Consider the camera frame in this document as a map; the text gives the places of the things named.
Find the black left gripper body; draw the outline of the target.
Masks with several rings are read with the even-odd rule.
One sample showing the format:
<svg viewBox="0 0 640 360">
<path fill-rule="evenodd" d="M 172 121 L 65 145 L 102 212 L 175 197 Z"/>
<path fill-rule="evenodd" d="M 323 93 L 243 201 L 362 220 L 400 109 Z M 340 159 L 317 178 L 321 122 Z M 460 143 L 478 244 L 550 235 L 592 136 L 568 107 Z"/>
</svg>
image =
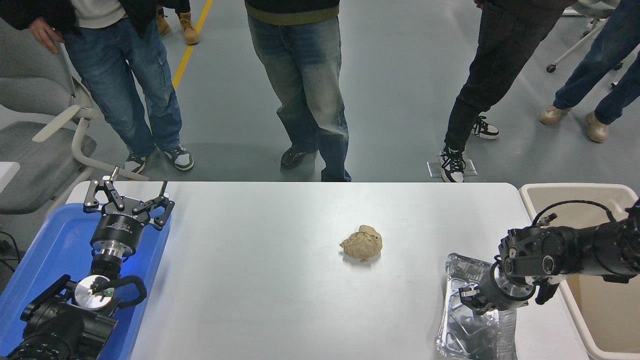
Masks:
<svg viewBox="0 0 640 360">
<path fill-rule="evenodd" d="M 135 251 L 142 237 L 146 216 L 123 212 L 103 213 L 94 230 L 90 245 L 96 251 L 121 249 Z"/>
</svg>

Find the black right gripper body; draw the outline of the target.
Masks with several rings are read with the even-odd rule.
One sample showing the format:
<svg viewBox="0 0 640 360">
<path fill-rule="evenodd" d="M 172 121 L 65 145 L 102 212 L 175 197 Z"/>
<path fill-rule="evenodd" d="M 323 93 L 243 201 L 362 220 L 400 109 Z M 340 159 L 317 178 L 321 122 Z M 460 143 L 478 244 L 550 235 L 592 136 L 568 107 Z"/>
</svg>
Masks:
<svg viewBox="0 0 640 360">
<path fill-rule="evenodd" d="M 473 296 L 473 312 L 475 314 L 485 314 L 493 310 L 501 312 L 508 310 L 508 302 L 504 293 L 500 290 L 493 278 L 492 272 L 485 272 L 482 275 L 480 284 L 476 287 L 476 294 Z"/>
</svg>

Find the person's hand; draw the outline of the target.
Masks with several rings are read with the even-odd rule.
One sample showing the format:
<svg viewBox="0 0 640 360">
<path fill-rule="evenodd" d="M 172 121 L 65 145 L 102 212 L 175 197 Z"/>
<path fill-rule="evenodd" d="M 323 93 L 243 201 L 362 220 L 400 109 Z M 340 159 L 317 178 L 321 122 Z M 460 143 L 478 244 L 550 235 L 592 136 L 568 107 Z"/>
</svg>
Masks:
<svg viewBox="0 0 640 360">
<path fill-rule="evenodd" d="M 28 25 L 27 29 L 30 34 L 32 34 L 35 41 L 46 48 L 48 52 L 53 55 L 59 53 L 58 44 L 64 43 L 62 33 L 49 25 L 42 16 L 34 19 Z"/>
</svg>

